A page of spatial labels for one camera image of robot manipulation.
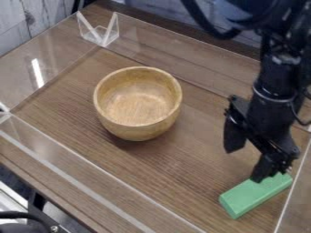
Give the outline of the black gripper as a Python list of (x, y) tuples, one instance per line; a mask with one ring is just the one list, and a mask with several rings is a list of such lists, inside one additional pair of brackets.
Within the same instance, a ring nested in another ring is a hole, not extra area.
[(250, 141), (262, 156), (251, 172), (250, 179), (262, 183), (276, 173), (284, 174), (300, 151), (291, 137), (291, 124), (295, 121), (298, 93), (272, 93), (252, 88), (252, 97), (228, 97), (224, 110), (223, 148), (234, 153)]

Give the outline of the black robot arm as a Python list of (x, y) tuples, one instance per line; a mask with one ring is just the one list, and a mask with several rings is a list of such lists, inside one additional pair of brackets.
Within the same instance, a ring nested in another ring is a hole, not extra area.
[(231, 95), (224, 110), (223, 147), (228, 153), (251, 142), (262, 152), (250, 179), (259, 183), (284, 174), (300, 151), (291, 125), (311, 125), (299, 117), (311, 100), (311, 0), (216, 0), (232, 25), (221, 32), (209, 22), (196, 0), (181, 0), (203, 30), (227, 40), (247, 30), (262, 37), (260, 72), (251, 99)]

